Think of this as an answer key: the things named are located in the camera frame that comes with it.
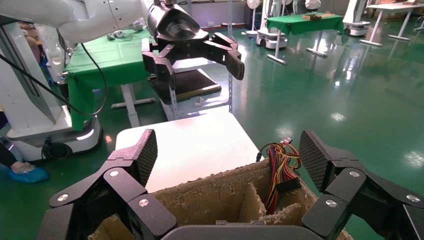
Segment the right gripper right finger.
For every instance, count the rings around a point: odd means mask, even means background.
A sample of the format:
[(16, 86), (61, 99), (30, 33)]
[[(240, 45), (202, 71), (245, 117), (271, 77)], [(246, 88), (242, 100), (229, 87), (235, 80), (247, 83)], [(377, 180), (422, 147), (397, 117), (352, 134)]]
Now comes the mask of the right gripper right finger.
[(351, 216), (386, 240), (424, 237), (424, 198), (368, 170), (350, 151), (326, 145), (310, 129), (301, 133), (300, 160), (321, 196), (302, 225), (334, 240)]

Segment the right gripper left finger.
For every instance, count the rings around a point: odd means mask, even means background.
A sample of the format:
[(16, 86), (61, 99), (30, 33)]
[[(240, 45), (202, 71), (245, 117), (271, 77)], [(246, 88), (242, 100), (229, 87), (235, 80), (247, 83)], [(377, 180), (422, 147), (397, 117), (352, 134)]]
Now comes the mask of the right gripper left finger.
[(95, 173), (53, 195), (36, 238), (85, 240), (117, 215), (135, 239), (162, 239), (177, 220), (146, 189), (157, 157), (156, 133), (147, 129), (135, 145), (113, 151)]

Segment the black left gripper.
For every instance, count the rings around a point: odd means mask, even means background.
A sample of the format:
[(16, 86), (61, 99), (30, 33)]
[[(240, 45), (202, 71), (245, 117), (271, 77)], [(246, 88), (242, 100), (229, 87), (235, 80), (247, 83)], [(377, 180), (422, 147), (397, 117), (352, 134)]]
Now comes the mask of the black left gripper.
[(173, 64), (181, 43), (202, 42), (199, 51), (203, 58), (225, 66), (235, 79), (243, 80), (245, 64), (238, 43), (219, 32), (208, 40), (209, 33), (178, 4), (153, 4), (147, 15), (147, 29), (156, 43), (150, 38), (141, 41), (144, 68), (160, 82), (168, 83), (172, 90), (176, 88)]

